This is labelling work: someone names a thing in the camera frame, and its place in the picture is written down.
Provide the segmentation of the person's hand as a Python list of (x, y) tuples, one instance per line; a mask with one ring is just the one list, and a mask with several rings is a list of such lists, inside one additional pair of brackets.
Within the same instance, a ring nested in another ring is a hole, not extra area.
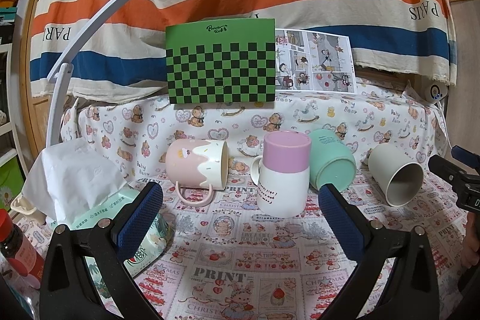
[(479, 263), (479, 238), (475, 223), (476, 214), (468, 212), (467, 223), (465, 226), (465, 237), (462, 242), (462, 251), (460, 255), (462, 265), (468, 269)]

